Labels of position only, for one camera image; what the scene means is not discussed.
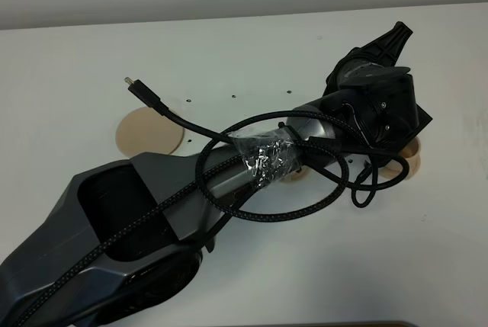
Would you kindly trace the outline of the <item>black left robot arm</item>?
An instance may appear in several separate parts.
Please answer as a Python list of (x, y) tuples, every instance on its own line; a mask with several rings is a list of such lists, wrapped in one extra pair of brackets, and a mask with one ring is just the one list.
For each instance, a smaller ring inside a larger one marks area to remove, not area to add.
[(355, 47), (321, 98), (217, 133), (172, 113), (139, 80), (149, 109), (208, 138), (196, 155), (144, 152), (72, 178), (41, 226), (1, 266), (3, 326), (101, 326), (157, 306), (196, 276), (232, 219), (280, 223), (316, 213), (345, 190), (403, 181), (401, 151), (430, 123), (397, 60), (403, 22)]

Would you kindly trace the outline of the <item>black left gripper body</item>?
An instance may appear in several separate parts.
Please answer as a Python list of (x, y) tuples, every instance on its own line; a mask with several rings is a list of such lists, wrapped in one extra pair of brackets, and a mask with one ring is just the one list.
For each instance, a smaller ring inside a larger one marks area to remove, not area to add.
[(344, 121), (361, 137), (337, 128), (343, 145), (403, 148), (432, 120), (416, 103), (410, 68), (397, 65), (412, 34), (396, 22), (382, 36), (353, 48), (326, 78), (322, 112)]

